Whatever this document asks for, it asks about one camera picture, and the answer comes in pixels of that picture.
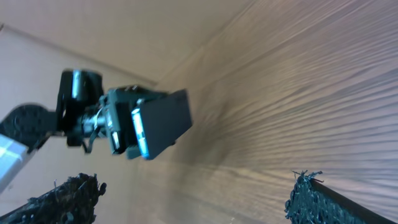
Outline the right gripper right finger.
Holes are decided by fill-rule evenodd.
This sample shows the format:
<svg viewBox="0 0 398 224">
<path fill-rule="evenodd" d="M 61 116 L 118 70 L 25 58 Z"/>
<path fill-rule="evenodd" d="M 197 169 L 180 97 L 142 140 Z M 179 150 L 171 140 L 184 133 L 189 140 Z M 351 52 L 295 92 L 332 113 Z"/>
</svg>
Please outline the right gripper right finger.
<svg viewBox="0 0 398 224">
<path fill-rule="evenodd" d="M 285 202 L 285 218 L 292 224 L 395 224 L 316 179 L 322 171 L 294 172 L 295 184 Z"/>
</svg>

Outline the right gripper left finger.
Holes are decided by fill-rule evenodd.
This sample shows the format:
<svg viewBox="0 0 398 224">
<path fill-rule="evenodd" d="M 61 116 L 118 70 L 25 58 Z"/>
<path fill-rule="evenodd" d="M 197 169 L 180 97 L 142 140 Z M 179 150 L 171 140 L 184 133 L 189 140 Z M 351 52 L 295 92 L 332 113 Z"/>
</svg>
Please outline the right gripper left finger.
<svg viewBox="0 0 398 224">
<path fill-rule="evenodd" d="M 95 206 L 106 193 L 107 184 L 97 175 L 78 174 L 23 206 L 1 216 L 3 224 L 92 224 Z"/>
</svg>

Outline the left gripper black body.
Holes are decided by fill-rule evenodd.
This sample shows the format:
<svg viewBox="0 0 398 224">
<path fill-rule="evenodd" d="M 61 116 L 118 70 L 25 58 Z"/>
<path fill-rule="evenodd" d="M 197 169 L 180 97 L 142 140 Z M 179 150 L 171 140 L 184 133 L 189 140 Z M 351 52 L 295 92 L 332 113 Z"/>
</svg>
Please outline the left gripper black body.
<svg viewBox="0 0 398 224">
<path fill-rule="evenodd" d="M 141 156 L 131 112 L 140 104 L 168 95 L 139 85 L 112 88 L 101 96 L 101 115 L 105 118 L 105 131 L 113 154 L 125 153 L 128 159 Z"/>
</svg>

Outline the Samsung Galaxy smartphone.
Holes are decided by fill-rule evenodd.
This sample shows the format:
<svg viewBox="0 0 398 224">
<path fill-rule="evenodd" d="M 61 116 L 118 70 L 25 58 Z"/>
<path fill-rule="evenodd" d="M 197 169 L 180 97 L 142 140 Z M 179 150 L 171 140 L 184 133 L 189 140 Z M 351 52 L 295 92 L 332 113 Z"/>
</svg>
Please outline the Samsung Galaxy smartphone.
<svg viewBox="0 0 398 224">
<path fill-rule="evenodd" d="M 141 157 L 153 160 L 192 127 L 187 90 L 143 103 L 131 117 Z"/>
</svg>

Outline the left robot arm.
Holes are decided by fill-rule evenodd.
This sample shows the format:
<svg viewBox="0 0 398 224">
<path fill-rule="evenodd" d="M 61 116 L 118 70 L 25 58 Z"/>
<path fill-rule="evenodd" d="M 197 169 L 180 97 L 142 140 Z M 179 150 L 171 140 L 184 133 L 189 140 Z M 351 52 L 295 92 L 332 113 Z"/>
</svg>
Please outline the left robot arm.
<svg viewBox="0 0 398 224">
<path fill-rule="evenodd" d="M 113 154 L 138 145 L 131 110 L 168 96 L 139 85 L 103 90 L 103 77 L 90 70 L 64 70 L 57 107 L 25 103 L 1 121 L 1 189 L 4 190 L 36 150 L 52 136 L 89 154 L 96 139 L 107 139 Z"/>
</svg>

